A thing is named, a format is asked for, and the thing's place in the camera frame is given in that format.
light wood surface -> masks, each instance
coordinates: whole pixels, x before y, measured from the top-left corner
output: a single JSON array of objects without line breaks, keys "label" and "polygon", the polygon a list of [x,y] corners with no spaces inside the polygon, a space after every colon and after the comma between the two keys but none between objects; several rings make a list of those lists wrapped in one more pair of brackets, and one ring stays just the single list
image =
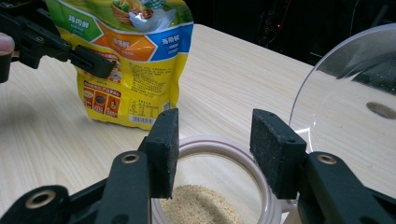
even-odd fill
[{"label": "light wood surface", "polygon": [[[180,138],[227,137],[248,147],[253,108],[289,121],[312,66],[202,25],[180,79]],[[27,191],[62,185],[73,194],[108,176],[122,151],[148,134],[94,121],[78,98],[70,63],[14,63],[0,85],[0,214]]]}]

